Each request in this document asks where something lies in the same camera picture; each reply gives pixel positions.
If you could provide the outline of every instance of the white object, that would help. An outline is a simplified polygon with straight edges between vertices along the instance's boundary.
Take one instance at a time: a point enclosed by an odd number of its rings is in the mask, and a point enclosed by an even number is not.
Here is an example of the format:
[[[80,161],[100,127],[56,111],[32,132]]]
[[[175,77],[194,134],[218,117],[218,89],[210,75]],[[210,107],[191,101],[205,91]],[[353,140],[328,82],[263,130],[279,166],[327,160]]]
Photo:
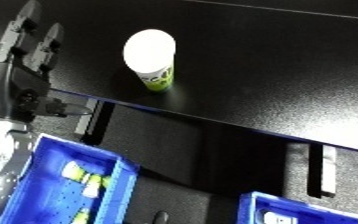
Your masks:
[[[297,224],[294,217],[280,215],[274,212],[266,212],[263,216],[264,224]]]
[[[168,33],[148,29],[129,38],[124,46],[124,60],[143,81],[159,77],[173,64],[175,40]]]
[[[323,146],[323,164],[321,172],[321,191],[333,197],[336,194],[337,150],[335,147]]]

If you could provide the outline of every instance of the paper cup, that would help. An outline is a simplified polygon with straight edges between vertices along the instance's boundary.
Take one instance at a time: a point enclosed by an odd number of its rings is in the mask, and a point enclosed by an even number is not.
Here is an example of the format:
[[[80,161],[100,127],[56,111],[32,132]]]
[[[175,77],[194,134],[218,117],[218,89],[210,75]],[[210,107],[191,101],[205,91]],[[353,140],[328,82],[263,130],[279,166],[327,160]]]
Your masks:
[[[124,60],[155,92],[167,90],[173,83],[175,40],[161,30],[143,30],[131,36],[124,46]]]

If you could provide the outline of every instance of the green label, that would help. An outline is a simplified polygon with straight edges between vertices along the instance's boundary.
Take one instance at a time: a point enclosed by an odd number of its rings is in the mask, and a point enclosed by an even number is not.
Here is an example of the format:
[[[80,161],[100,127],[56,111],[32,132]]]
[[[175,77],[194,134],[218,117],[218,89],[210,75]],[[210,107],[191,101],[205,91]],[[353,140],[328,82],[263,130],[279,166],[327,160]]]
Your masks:
[[[143,83],[146,84],[147,88],[151,91],[159,92],[169,88],[173,83],[173,71],[174,66],[169,67],[159,77],[153,77],[151,79],[143,79]]]

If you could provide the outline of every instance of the small bottle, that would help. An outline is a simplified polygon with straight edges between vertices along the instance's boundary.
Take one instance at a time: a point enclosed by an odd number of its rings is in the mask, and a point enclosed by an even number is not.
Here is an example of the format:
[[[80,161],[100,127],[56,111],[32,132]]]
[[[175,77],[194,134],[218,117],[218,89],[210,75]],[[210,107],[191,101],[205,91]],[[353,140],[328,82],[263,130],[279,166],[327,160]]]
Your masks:
[[[88,198],[99,197],[99,190],[102,186],[102,176],[98,174],[91,174],[88,182],[86,183],[85,189],[82,191],[82,195]]]
[[[71,224],[87,224],[90,217],[90,210],[82,208],[77,214],[75,214]]]

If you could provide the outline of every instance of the black floor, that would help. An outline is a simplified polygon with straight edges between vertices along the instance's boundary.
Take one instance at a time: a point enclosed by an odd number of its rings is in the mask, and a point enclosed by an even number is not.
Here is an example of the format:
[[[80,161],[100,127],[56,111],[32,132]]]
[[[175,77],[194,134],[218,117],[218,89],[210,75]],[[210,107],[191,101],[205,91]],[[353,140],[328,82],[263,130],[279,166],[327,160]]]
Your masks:
[[[78,141],[77,121],[45,117],[34,127]],[[151,222],[158,210],[174,224],[230,223],[238,195],[253,190],[358,213],[358,152],[338,151],[337,195],[319,199],[307,194],[309,144],[239,127],[116,106],[100,147],[143,167],[127,223]]]

